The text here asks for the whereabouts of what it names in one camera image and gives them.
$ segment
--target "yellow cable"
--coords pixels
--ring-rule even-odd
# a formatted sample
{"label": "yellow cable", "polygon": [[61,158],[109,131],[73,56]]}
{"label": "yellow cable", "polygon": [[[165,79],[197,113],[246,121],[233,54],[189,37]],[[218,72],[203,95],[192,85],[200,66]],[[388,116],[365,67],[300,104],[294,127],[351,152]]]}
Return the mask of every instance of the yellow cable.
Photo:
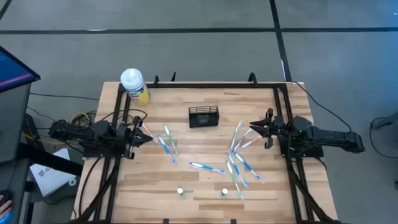
{"label": "yellow cable", "polygon": [[[29,136],[28,134],[25,134],[25,133],[23,133],[23,135],[26,138],[29,138],[30,140],[33,140],[32,136]],[[42,143],[53,144],[53,145],[63,145],[63,144],[66,144],[66,143],[70,144],[70,143],[74,142],[75,140],[71,140],[71,141],[68,141],[66,143],[65,142],[46,141],[46,140],[41,140],[41,139],[38,139],[38,141],[40,141]]]}
{"label": "yellow cable", "polygon": [[72,119],[70,120],[69,123],[72,124],[73,120],[74,120],[78,115],[80,115],[80,114],[84,115],[87,119],[90,119],[90,117],[89,117],[86,113],[84,113],[84,112],[79,112],[79,113],[73,115],[73,117],[72,117]]}

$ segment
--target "concrete floor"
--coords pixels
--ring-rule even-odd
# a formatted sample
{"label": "concrete floor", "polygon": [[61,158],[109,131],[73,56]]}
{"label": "concrete floor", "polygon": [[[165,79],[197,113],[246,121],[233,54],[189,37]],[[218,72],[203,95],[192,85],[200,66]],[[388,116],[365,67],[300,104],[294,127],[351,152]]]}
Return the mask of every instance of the concrete floor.
{"label": "concrete floor", "polygon": [[[0,0],[0,6],[6,1]],[[393,0],[278,0],[282,27],[398,26]],[[181,27],[273,27],[267,0],[14,0],[0,21],[4,29],[144,29]],[[369,122],[398,111],[398,33],[283,34],[292,79],[363,137],[366,152],[326,149],[336,210],[347,223],[396,223],[398,161],[371,148]],[[37,93],[99,97],[104,81],[118,81],[128,67],[180,81],[284,80],[274,33],[2,35],[0,45],[42,76]],[[310,102],[320,128],[346,130]],[[95,110],[95,101],[31,96],[29,106],[54,119]],[[50,121],[36,116],[38,127]],[[374,133],[377,148],[398,156],[396,128]],[[33,223],[65,222],[73,200],[38,203]]]}

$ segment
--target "computer monitor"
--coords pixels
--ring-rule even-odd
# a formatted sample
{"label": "computer monitor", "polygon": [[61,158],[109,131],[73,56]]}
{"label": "computer monitor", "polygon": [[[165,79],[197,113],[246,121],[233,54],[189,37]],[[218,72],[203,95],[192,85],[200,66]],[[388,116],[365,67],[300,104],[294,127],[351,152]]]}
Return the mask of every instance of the computer monitor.
{"label": "computer monitor", "polygon": [[0,93],[36,80],[37,73],[0,46]]}

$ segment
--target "wooden table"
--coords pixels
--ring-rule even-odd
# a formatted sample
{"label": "wooden table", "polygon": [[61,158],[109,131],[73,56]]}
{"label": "wooden table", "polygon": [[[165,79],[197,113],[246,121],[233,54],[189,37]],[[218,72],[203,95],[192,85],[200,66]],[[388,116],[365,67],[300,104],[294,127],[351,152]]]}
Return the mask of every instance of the wooden table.
{"label": "wooden table", "polygon": [[[113,112],[118,85],[117,82],[104,83],[96,120]],[[305,92],[297,85],[288,84],[288,89],[293,115],[312,120]],[[226,169],[226,152],[239,121],[244,121],[244,126],[238,140],[248,130],[249,122],[263,119],[268,108],[275,111],[271,89],[150,88],[149,91],[148,105],[136,106],[131,103],[131,108],[139,108],[148,113],[145,123],[156,136],[160,134],[167,139],[163,128],[167,124],[180,154],[176,157],[177,165],[173,165],[163,147],[149,142],[134,149],[134,160],[122,159],[113,223],[162,223],[164,218],[169,218],[171,223],[229,223],[231,219],[237,219],[238,223],[295,222],[286,164],[280,155],[277,139],[274,139],[271,149],[264,149],[264,140],[261,140],[241,150],[245,160],[266,181],[265,184],[258,182],[236,160],[249,185],[245,189],[239,183],[244,200],[238,198],[229,174],[193,169],[188,165],[194,161]],[[188,107],[211,105],[219,106],[219,125],[190,129]],[[256,133],[252,133],[247,139],[255,136]],[[95,159],[85,161],[82,180],[86,178],[94,161]],[[98,191],[102,166],[103,159],[89,178],[82,198],[83,209]],[[304,167],[311,194],[326,214],[337,218],[325,168],[312,158],[304,159]],[[82,185],[83,181],[80,182],[75,202],[76,211]],[[177,193],[179,187],[184,189],[183,196]],[[221,189],[225,187],[229,194],[221,197]],[[305,218],[300,194],[299,197]],[[102,218],[107,198],[106,195]]]}

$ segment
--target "white paper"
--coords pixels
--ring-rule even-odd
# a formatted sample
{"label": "white paper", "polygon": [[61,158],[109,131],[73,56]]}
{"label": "white paper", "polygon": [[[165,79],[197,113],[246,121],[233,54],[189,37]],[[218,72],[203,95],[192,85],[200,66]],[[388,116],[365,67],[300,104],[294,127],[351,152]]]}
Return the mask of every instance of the white paper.
{"label": "white paper", "polygon": [[[53,155],[70,160],[68,149],[66,148],[53,153]],[[54,191],[68,183],[69,180],[73,180],[76,177],[75,175],[67,174],[38,164],[31,165],[30,171],[32,171],[43,197],[52,194]]]}

